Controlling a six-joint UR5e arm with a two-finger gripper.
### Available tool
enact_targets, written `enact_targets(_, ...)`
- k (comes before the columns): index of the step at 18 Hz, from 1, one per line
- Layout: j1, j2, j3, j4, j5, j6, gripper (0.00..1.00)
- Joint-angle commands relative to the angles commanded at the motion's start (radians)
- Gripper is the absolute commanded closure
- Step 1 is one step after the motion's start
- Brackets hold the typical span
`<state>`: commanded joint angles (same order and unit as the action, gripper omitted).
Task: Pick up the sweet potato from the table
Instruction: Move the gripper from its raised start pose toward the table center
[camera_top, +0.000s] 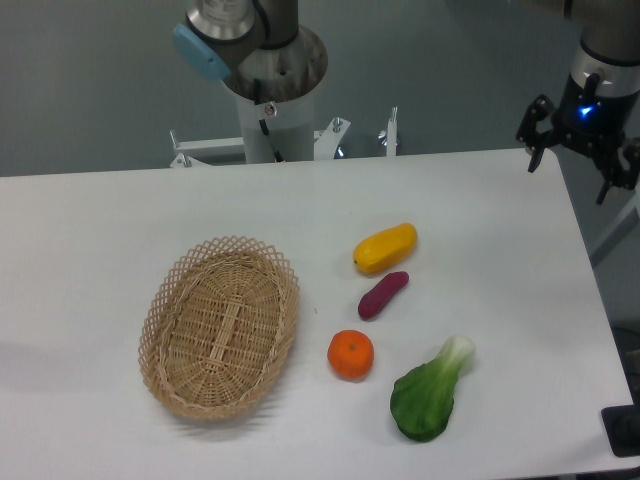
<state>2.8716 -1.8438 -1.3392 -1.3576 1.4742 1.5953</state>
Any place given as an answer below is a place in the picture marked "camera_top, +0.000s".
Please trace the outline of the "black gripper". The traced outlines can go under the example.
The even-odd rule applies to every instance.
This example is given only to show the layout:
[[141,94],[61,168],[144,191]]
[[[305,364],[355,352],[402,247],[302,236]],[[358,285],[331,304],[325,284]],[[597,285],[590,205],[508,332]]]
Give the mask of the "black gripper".
[[[597,204],[604,202],[612,188],[633,190],[639,181],[639,138],[623,142],[632,107],[632,94],[585,94],[572,77],[567,80],[557,109],[546,95],[539,95],[525,109],[516,132],[516,140],[530,156],[527,171],[534,173],[545,150],[559,144],[594,160],[604,179]],[[538,131],[538,124],[546,119],[551,119],[551,127]]]

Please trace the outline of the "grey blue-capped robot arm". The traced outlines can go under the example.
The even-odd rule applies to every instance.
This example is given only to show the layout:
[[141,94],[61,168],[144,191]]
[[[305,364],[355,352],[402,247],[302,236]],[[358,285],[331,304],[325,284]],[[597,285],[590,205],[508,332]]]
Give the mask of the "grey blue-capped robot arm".
[[[633,189],[639,143],[625,126],[639,97],[639,5],[635,1],[543,1],[582,28],[562,99],[537,97],[516,133],[536,169],[561,145],[591,159],[604,188]],[[172,33],[180,56],[235,97],[248,163],[330,158],[338,139],[316,136],[312,94],[328,66],[320,38],[294,1],[196,1]]]

